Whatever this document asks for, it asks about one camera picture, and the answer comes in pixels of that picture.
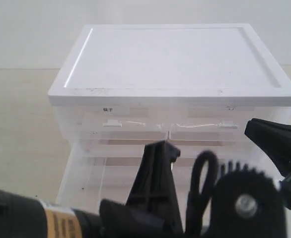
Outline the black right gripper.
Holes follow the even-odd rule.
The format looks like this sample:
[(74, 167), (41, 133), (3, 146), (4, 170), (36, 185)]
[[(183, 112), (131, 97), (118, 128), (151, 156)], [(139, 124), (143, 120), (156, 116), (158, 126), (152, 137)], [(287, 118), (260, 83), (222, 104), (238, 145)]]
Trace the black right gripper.
[(252, 118), (244, 134), (274, 163), (283, 180), (279, 181), (285, 207), (291, 210), (291, 125)]

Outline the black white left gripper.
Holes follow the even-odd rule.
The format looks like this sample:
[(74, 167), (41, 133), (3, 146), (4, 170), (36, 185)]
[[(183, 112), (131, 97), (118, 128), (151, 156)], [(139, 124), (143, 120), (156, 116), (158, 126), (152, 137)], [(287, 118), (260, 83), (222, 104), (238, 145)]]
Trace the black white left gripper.
[(110, 200), (99, 214), (108, 238), (281, 238), (284, 205), (273, 181), (247, 167), (228, 172), (216, 161), (192, 168), (182, 234), (164, 231), (152, 215)]

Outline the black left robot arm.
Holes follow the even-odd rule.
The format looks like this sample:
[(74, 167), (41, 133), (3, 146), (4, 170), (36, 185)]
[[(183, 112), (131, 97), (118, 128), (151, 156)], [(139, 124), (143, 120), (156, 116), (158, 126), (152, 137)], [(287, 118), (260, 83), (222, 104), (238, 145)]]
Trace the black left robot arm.
[(171, 165), (180, 150), (145, 146), (125, 204), (103, 199), (98, 214), (0, 190), (0, 238), (285, 238), (282, 195), (248, 165), (220, 164), (212, 151), (196, 158), (181, 221)]

